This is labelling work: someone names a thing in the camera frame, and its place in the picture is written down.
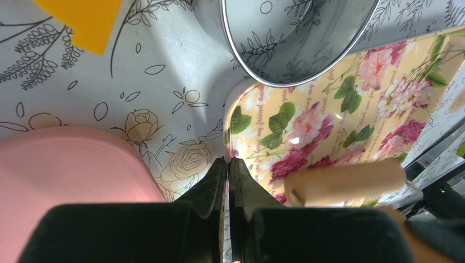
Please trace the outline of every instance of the yellow floral tray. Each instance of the yellow floral tray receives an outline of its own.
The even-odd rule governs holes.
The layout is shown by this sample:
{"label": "yellow floral tray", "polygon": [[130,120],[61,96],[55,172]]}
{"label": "yellow floral tray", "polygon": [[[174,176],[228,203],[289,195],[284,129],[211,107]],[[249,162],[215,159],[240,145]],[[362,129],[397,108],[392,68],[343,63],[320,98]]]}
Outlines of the yellow floral tray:
{"label": "yellow floral tray", "polygon": [[463,31],[347,56],[293,88],[242,83],[225,116],[226,156],[244,159],[255,180],[283,202],[291,171],[402,162],[465,59]]}

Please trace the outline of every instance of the black plastic part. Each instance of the black plastic part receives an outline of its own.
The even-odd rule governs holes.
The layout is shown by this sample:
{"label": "black plastic part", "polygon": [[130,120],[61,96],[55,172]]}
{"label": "black plastic part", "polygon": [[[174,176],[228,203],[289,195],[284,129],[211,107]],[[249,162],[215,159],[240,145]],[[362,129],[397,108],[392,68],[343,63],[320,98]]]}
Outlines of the black plastic part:
{"label": "black plastic part", "polygon": [[72,204],[50,210],[19,262],[220,262],[226,162],[174,203]]}
{"label": "black plastic part", "polygon": [[465,219],[465,198],[448,184],[435,189],[426,199],[426,210],[438,219]]}
{"label": "black plastic part", "polygon": [[255,211],[245,262],[413,263],[394,220],[372,208],[302,208]]}
{"label": "black plastic part", "polygon": [[385,212],[364,208],[287,208],[230,165],[232,260],[255,262],[414,262]]}
{"label": "black plastic part", "polygon": [[258,207],[285,208],[250,175],[242,159],[233,158],[229,166],[229,215],[231,229],[232,260],[245,261],[246,253],[253,253],[252,244],[245,244],[247,220]]}

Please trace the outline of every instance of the cylindrical handle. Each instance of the cylindrical handle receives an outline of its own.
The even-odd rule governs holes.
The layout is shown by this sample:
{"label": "cylindrical handle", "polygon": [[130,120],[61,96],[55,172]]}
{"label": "cylindrical handle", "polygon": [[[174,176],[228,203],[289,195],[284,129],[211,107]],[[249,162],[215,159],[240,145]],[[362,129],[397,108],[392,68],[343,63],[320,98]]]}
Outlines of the cylindrical handle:
{"label": "cylindrical handle", "polygon": [[399,163],[385,159],[345,167],[297,171],[286,178],[284,189],[292,205],[314,207],[378,197],[401,189],[404,183],[405,172]]}

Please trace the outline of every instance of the pink lid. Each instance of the pink lid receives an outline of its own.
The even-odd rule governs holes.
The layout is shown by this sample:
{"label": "pink lid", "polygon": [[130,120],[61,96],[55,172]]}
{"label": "pink lid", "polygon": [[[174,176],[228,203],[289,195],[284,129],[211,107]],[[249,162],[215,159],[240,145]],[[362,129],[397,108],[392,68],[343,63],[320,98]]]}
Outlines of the pink lid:
{"label": "pink lid", "polygon": [[111,202],[165,202],[144,161],[124,140],[84,127],[0,140],[0,262],[18,258],[50,208]]}

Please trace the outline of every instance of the line drawing of flower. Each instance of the line drawing of flower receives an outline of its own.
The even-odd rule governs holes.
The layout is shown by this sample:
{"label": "line drawing of flower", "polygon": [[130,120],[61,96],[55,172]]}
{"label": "line drawing of flower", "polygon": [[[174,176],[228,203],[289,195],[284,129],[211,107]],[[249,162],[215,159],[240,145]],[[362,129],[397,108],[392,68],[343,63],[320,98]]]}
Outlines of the line drawing of flower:
{"label": "line drawing of flower", "polygon": [[170,157],[168,166],[160,174],[157,183],[167,191],[180,196],[199,181],[199,173],[208,167],[212,154],[206,144],[185,141],[184,145]]}
{"label": "line drawing of flower", "polygon": [[139,153],[142,155],[142,145],[147,148],[145,142],[152,140],[152,136],[162,127],[164,125],[159,124],[158,117],[153,112],[144,109],[130,112],[126,117],[124,129],[118,127],[111,129],[123,131],[128,138],[126,141],[139,146]]}
{"label": "line drawing of flower", "polygon": [[181,102],[177,103],[176,106],[174,107],[173,111],[171,112],[171,114],[174,114],[175,112],[177,112],[180,108],[182,108],[184,106],[185,103],[187,103],[187,105],[189,107],[205,107],[205,106],[208,106],[207,103],[198,102],[200,100],[200,93],[197,90],[191,89],[188,92],[186,92],[186,87],[184,87],[182,92],[183,93],[181,94],[181,92],[173,91],[173,94],[176,97],[178,97],[179,99],[184,100],[184,101],[181,101]]}
{"label": "line drawing of flower", "polygon": [[37,130],[41,128],[66,126],[66,124],[61,122],[60,118],[48,112],[41,112],[32,115],[27,123],[29,128],[13,122],[0,122],[0,127],[14,130],[16,132],[28,132],[30,130]]}
{"label": "line drawing of flower", "polygon": [[158,187],[168,202],[180,197],[184,192],[194,186],[201,178],[202,172],[209,166],[212,160],[210,149],[204,143],[223,135],[223,120],[218,120],[216,126],[205,136],[199,136],[198,140],[180,142],[181,148],[175,152],[165,151],[170,158],[168,164],[163,166],[158,156],[169,147],[176,138],[168,134],[163,139],[163,144],[155,154],[147,150],[142,158],[150,169]]}

